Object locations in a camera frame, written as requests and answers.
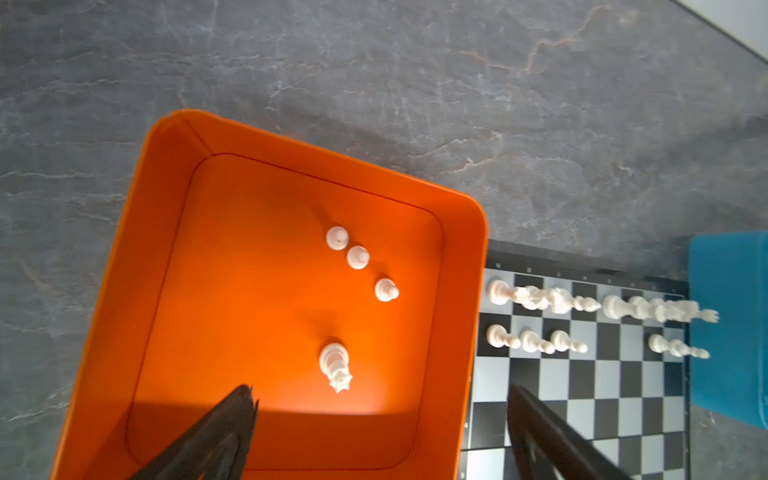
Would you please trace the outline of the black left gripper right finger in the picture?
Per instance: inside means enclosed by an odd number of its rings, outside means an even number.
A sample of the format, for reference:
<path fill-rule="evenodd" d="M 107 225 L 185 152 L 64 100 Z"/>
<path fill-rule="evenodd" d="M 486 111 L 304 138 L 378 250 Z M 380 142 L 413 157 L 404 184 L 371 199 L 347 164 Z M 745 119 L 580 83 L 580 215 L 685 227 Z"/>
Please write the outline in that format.
<path fill-rule="evenodd" d="M 625 479 L 609 461 L 526 388 L 512 384 L 507 426 L 522 479 Z"/>

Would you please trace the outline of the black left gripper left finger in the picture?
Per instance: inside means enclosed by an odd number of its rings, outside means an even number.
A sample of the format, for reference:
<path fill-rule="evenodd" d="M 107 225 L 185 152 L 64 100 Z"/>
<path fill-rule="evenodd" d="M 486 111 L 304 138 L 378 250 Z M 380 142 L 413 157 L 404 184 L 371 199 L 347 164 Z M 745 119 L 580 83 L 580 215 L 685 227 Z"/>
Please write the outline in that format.
<path fill-rule="evenodd" d="M 241 479 L 258 407 L 252 388 L 238 386 L 132 477 Z"/>

